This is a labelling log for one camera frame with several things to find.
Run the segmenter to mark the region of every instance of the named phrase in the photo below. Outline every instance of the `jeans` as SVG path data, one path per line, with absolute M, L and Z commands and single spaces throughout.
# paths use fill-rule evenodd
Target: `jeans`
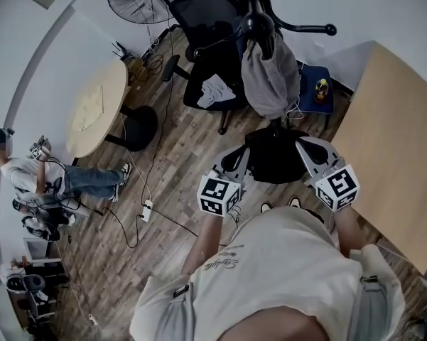
M 65 166 L 65 193 L 74 190 L 100 198 L 110 198 L 115 194 L 114 185 L 123 181 L 120 170 L 80 168 Z

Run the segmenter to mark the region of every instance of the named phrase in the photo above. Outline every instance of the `round table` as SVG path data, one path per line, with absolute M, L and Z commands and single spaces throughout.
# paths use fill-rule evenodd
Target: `round table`
M 81 99 L 92 93 L 98 86 L 102 87 L 103 113 L 86 129 L 82 131 L 73 129 L 73 122 L 77 110 L 80 108 Z M 158 117 L 151 107 L 141 106 L 137 109 L 130 109 L 123 105 L 127 87 L 126 65 L 120 60 L 115 60 L 97 72 L 80 90 L 67 126 L 66 149 L 74 157 L 88 156 L 98 148 L 103 140 L 124 146 L 130 151 L 139 151 L 147 147 L 157 131 Z M 124 122 L 126 133 L 122 133 L 122 138 L 109 134 L 119 113 L 128 116 Z

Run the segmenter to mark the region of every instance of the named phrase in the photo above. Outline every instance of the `office chair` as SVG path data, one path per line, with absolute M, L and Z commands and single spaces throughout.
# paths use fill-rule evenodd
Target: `office chair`
M 188 80 L 183 103 L 188 107 L 204 109 L 198 106 L 198 100 L 202 97 L 202 83 L 214 74 L 220 76 L 236 97 L 215 102 L 206 110 L 222 112 L 218 133 L 223 135 L 227 130 L 227 113 L 248 105 L 237 42 L 227 41 L 211 47 L 202 59 L 195 58 L 193 53 L 197 48 L 204 48 L 232 35 L 239 13 L 228 0 L 173 0 L 169 9 L 188 39 L 189 47 L 185 55 L 190 62 L 194 62 L 194 66 L 191 73 L 186 72 L 177 66 L 180 55 L 174 55 L 164 68 L 163 81 L 169 81 L 173 73 Z

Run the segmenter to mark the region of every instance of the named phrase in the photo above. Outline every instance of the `gray cloth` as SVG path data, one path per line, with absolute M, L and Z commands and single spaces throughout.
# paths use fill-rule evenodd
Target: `gray cloth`
M 271 59 L 262 60 L 259 44 L 248 42 L 242 61 L 244 92 L 248 102 L 259 115 L 270 120 L 284 116 L 300 94 L 296 58 L 283 38 L 275 34 L 274 39 Z

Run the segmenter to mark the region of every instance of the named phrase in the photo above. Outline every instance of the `wooden table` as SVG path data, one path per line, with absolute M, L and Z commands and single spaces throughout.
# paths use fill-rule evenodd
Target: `wooden table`
M 427 83 L 375 44 L 333 146 L 361 185 L 352 204 L 427 270 Z
M 92 93 L 96 87 L 102 87 L 103 114 L 88 128 L 78 131 L 73 129 L 76 112 L 80 108 L 81 99 Z M 145 148 L 156 133 L 158 118 L 155 111 L 147 106 L 130 109 L 123 105 L 128 88 L 128 71 L 126 65 L 115 60 L 103 67 L 87 82 L 78 94 L 78 101 L 73 107 L 67 126 L 67 150 L 76 158 L 88 156 L 103 140 L 125 146 L 137 151 Z M 126 137 L 119 138 L 109 134 L 112 125 L 120 113 L 128 116 L 125 121 Z

